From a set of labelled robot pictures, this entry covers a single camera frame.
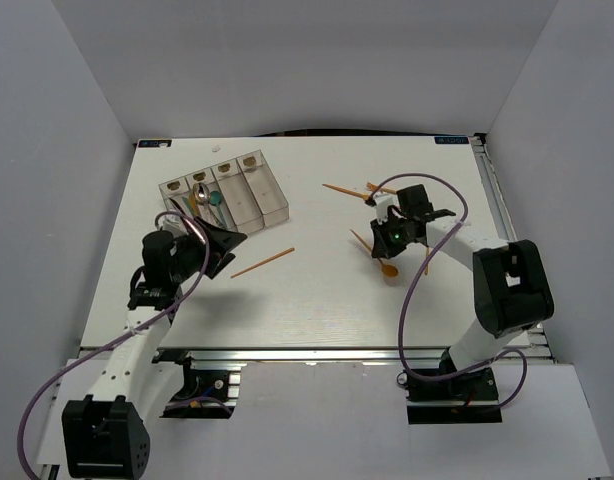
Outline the orange plastic spoon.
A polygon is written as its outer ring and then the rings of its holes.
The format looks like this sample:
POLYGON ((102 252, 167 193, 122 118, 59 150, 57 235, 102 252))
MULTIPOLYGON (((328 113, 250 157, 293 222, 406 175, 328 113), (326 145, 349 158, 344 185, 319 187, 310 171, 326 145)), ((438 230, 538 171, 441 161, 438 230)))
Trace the orange plastic spoon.
MULTIPOLYGON (((372 247, 357 232, 355 232, 353 229, 351 229, 351 233, 360 242, 360 244, 368 251, 368 253, 371 254, 372 253, 372 247)), ((378 264, 380 266, 380 270, 381 270, 381 272, 382 272, 384 277, 386 277, 386 278, 396 278, 398 276, 399 271, 398 271, 398 269, 394 265, 386 263, 381 258, 376 258, 376 261, 378 262, 378 264)))

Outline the teal plastic spoon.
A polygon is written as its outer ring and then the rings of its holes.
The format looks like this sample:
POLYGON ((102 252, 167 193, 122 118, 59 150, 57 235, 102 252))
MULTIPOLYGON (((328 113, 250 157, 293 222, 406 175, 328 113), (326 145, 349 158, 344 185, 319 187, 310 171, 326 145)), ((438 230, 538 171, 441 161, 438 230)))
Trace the teal plastic spoon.
POLYGON ((222 228, 227 228, 227 222, 225 220, 225 216, 221 210, 221 204, 223 202, 223 197, 220 191, 213 190, 209 193, 209 204, 213 207, 215 212, 218 214, 218 221, 222 228))

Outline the silver metal spoon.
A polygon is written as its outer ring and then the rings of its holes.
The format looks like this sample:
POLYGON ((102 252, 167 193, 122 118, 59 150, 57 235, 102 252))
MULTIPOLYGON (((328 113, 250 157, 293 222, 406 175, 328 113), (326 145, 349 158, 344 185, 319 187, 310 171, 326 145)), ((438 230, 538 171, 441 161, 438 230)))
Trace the silver metal spoon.
POLYGON ((202 182, 197 182, 192 187, 192 194, 197 205, 199 215, 208 221, 211 216, 211 208, 209 203, 209 192, 206 185, 202 182))

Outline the dark iridescent metal knife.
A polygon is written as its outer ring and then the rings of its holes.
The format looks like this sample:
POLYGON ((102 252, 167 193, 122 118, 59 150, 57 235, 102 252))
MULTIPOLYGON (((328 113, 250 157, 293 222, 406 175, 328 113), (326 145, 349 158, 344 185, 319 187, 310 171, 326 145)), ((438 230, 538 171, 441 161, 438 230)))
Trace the dark iridescent metal knife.
POLYGON ((173 198, 170 198, 170 203, 175 207, 175 209, 183 215, 187 215, 186 211, 183 207, 173 198))

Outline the iridescent ornate metal spoon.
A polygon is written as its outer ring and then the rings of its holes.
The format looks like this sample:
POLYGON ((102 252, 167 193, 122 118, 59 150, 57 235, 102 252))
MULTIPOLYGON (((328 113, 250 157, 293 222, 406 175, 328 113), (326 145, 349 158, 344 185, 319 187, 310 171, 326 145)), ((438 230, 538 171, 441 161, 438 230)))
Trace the iridescent ornate metal spoon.
POLYGON ((218 227, 223 227, 223 223, 220 220, 220 218, 216 215, 215 211, 212 209, 212 206, 207 206, 206 210, 208 212, 208 215, 213 219, 213 222, 216 226, 218 227))

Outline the orange plastic knife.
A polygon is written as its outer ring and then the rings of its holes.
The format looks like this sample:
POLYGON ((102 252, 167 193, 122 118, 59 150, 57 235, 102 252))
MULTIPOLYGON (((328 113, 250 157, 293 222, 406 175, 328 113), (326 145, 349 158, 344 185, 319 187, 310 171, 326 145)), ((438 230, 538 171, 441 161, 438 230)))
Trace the orange plastic knife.
POLYGON ((191 209, 193 215, 197 216, 199 213, 198 213, 197 204, 196 204, 196 201, 195 201, 195 199, 193 197, 193 194, 190 194, 188 196, 188 201, 189 201, 190 209, 191 209))

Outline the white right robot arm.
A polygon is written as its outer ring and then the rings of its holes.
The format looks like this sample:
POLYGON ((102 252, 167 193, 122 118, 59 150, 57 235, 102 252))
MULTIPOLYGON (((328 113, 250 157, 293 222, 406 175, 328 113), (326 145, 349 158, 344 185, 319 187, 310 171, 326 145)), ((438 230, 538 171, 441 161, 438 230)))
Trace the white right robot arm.
POLYGON ((392 259, 411 244, 428 248, 430 257, 448 255, 472 273, 475 319, 444 353, 433 381, 448 397, 459 399, 475 385, 473 371, 500 358, 522 332, 551 318, 554 299, 537 245, 481 233, 466 212, 436 209, 423 185, 375 201, 370 223, 372 256, 392 259))

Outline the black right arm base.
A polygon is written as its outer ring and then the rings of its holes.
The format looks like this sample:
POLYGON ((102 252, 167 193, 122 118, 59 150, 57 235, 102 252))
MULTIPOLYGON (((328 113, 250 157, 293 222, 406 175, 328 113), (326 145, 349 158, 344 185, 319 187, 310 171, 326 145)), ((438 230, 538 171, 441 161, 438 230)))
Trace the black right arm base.
POLYGON ((406 392, 409 425, 502 422, 499 393, 491 368, 443 382, 423 382, 402 371, 396 383, 406 392))

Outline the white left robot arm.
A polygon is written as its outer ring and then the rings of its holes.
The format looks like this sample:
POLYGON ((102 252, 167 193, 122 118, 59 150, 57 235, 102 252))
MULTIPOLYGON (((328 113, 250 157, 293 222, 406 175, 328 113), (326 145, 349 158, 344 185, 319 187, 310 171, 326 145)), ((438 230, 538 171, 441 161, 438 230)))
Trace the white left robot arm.
POLYGON ((105 346, 110 357, 80 400, 66 403, 61 424, 67 469, 75 479, 139 479, 151 451, 149 426, 173 398, 186 399, 198 374, 161 360, 157 350, 187 298, 188 279, 215 278, 247 236, 181 215, 142 240, 142 263, 129 284, 126 325, 105 346))

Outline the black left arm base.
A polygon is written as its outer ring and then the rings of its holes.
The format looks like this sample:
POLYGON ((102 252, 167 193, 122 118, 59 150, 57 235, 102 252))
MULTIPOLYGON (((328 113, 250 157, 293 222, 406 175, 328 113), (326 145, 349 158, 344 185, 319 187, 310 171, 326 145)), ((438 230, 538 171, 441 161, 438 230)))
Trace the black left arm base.
MULTIPOLYGON (((196 397, 211 397, 227 404, 229 402, 229 380, 230 372, 224 368, 201 368, 193 359, 191 354, 187 354, 182 361, 183 367, 183 387, 172 398, 176 402, 190 401, 196 397)), ((214 402, 195 401, 187 406, 172 410, 174 418, 183 419, 228 419, 233 412, 233 407, 229 407, 230 412, 223 410, 214 402)))

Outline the orange plastic fork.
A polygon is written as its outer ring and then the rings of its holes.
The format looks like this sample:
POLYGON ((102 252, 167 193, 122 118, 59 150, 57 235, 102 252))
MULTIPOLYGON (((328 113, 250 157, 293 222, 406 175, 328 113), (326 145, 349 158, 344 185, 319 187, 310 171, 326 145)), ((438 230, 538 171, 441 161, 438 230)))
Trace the orange plastic fork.
POLYGON ((381 187, 379 188, 376 184, 373 184, 371 182, 367 182, 366 183, 366 189, 370 192, 375 192, 376 194, 381 193, 381 194, 389 194, 389 195, 396 195, 397 191, 394 189, 390 189, 390 188, 386 188, 386 187, 381 187))
POLYGON ((369 199, 369 196, 370 196, 369 194, 366 194, 366 193, 358 192, 358 191, 355 191, 355 190, 349 190, 349 189, 346 189, 346 188, 343 188, 343 187, 339 187, 339 186, 335 186, 335 185, 331 185, 331 184, 323 183, 322 186, 325 187, 325 188, 328 188, 330 190, 333 190, 333 191, 345 194, 345 195, 349 195, 349 196, 353 196, 353 197, 356 197, 356 198, 360 198, 363 201, 367 201, 369 199))

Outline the clear four-compartment organizer tray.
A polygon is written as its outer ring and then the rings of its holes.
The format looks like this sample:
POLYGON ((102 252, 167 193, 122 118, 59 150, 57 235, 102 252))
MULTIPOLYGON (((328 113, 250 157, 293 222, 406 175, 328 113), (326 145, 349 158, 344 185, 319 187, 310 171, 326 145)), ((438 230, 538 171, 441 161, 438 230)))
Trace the clear four-compartment organizer tray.
POLYGON ((227 230, 250 235, 275 227, 290 217, 289 202, 260 150, 161 182, 158 189, 165 206, 176 210, 169 200, 173 198, 187 215, 194 216, 188 196, 197 182, 204 183, 209 193, 221 192, 227 230))

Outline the blue label sticker right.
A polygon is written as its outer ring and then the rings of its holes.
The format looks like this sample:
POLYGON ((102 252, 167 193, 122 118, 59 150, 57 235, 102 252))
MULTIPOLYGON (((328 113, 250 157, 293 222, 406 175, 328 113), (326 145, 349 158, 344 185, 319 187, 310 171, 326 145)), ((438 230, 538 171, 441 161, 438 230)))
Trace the blue label sticker right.
POLYGON ((434 142, 438 145, 469 145, 470 140, 466 136, 435 136, 434 142))

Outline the blue label sticker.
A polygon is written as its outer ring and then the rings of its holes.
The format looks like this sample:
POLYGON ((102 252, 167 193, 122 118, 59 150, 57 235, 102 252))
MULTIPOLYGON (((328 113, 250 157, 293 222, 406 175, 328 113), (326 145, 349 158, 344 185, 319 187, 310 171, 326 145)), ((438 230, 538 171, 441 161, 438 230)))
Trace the blue label sticker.
POLYGON ((169 148, 171 139, 142 139, 138 142, 138 148, 169 148))
POLYGON ((438 145, 469 145, 470 140, 466 136, 435 136, 434 142, 438 145))

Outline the blue label sticker left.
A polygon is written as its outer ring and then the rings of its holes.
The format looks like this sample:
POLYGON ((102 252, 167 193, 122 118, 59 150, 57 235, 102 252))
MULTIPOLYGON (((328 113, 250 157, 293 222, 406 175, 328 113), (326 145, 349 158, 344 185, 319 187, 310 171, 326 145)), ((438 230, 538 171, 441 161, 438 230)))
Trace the blue label sticker left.
POLYGON ((138 142, 138 148, 169 148, 171 139, 142 139, 138 142))

